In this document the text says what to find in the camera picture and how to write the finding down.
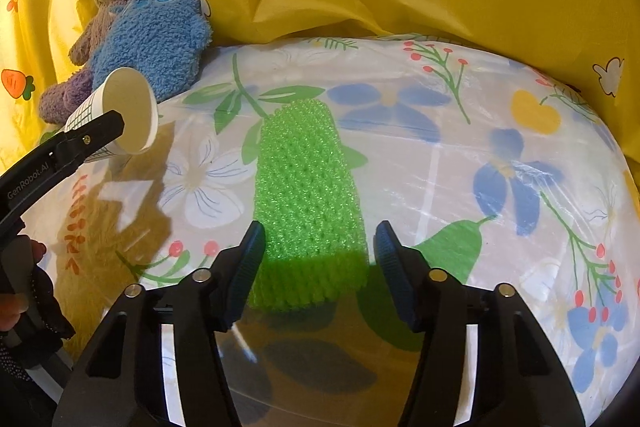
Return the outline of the person left hand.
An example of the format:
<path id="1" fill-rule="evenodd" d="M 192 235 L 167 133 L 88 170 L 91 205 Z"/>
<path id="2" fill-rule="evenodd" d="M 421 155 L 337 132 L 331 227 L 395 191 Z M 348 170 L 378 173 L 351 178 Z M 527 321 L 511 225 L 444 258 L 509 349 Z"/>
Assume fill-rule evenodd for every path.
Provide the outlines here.
<path id="1" fill-rule="evenodd" d="M 29 277 L 47 252 L 43 243 L 19 235 L 1 251 L 1 332 L 9 332 L 30 304 Z"/>

